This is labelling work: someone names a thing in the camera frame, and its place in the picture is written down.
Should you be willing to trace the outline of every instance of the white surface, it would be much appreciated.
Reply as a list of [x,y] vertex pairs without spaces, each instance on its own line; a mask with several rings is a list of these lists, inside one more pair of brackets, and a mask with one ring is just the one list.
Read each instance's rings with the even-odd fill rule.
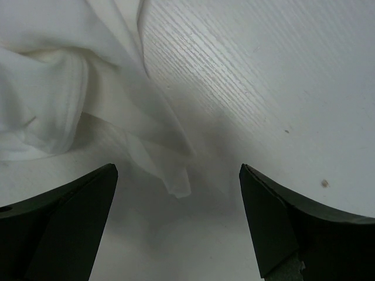
[[204,179],[226,189],[244,162],[375,217],[374,1],[148,3],[148,73],[198,147]]
[[197,149],[190,197],[167,196],[124,160],[121,132],[86,116],[65,160],[3,163],[3,194],[18,201],[115,163],[120,181],[95,281],[259,280],[238,184],[242,162],[327,205],[375,217],[374,3],[332,5],[146,2],[146,67]]

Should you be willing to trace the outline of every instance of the white wood grain surface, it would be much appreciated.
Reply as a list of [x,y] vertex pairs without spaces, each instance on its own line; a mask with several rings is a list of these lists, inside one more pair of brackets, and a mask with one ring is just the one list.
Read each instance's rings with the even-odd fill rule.
[[374,11],[371,0],[147,2],[146,66],[198,147],[197,173],[227,190],[244,162],[375,217]]

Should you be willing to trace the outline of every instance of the fabric fold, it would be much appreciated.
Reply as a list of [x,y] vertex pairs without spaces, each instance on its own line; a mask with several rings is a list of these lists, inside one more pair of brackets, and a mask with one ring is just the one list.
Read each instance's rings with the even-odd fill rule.
[[[129,154],[176,196],[193,155],[143,66],[140,0],[0,1],[0,160],[67,151],[82,111],[129,136]],[[10,103],[19,112],[11,112]]]

